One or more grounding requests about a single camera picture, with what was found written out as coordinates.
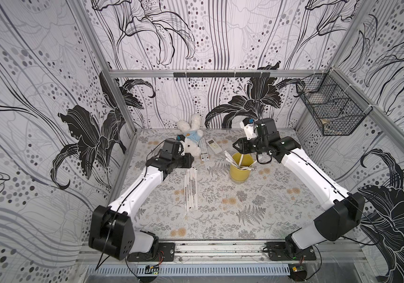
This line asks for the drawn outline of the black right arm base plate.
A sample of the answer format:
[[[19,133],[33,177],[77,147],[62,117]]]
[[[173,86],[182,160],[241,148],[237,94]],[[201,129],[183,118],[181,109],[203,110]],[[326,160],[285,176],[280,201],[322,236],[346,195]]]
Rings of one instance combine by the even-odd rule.
[[[268,255],[271,261],[315,261],[316,253],[312,246],[299,249],[290,242],[266,242],[262,251]]]

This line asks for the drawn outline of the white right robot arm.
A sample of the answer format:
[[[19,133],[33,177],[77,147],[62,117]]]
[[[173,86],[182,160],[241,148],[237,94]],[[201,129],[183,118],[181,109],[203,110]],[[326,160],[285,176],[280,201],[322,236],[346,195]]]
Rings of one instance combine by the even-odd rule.
[[[291,170],[316,197],[323,213],[286,237],[289,255],[324,241],[334,242],[360,225],[365,199],[350,193],[324,173],[292,137],[281,137],[273,119],[246,118],[240,123],[245,137],[233,147],[241,154],[265,154]]]

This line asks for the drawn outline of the yellow plastic cup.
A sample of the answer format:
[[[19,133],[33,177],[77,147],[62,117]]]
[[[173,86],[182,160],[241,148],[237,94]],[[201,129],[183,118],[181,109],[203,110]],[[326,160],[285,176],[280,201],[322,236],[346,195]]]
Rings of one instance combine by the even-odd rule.
[[[245,182],[252,171],[255,171],[254,159],[250,154],[235,153],[230,165],[230,177],[236,182]]]

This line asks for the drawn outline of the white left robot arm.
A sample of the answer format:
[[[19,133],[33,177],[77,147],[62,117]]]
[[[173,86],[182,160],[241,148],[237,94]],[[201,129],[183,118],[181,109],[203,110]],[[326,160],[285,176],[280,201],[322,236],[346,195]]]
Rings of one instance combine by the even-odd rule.
[[[145,168],[135,182],[108,206],[98,206],[92,213],[90,248],[112,258],[122,260],[131,254],[149,259],[158,255],[158,237],[151,232],[136,231],[133,218],[150,193],[174,169],[189,169],[194,161],[184,149],[183,135],[166,139],[156,156],[146,161]]]

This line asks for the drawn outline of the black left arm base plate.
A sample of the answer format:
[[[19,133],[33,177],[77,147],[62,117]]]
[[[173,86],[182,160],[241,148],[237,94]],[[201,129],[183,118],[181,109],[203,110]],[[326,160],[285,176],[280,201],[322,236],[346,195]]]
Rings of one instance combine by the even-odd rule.
[[[127,260],[129,262],[173,262],[175,257],[174,242],[159,242],[152,248],[152,252],[148,253],[132,253],[129,254]]]

